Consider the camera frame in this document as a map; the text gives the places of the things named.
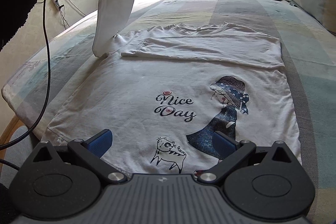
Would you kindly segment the black sleeved left forearm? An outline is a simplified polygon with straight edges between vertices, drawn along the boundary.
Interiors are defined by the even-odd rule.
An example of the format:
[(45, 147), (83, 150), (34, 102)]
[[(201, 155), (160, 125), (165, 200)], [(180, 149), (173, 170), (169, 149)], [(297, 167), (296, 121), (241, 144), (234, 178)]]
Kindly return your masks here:
[(1, 48), (24, 26), (37, 0), (1, 0)]

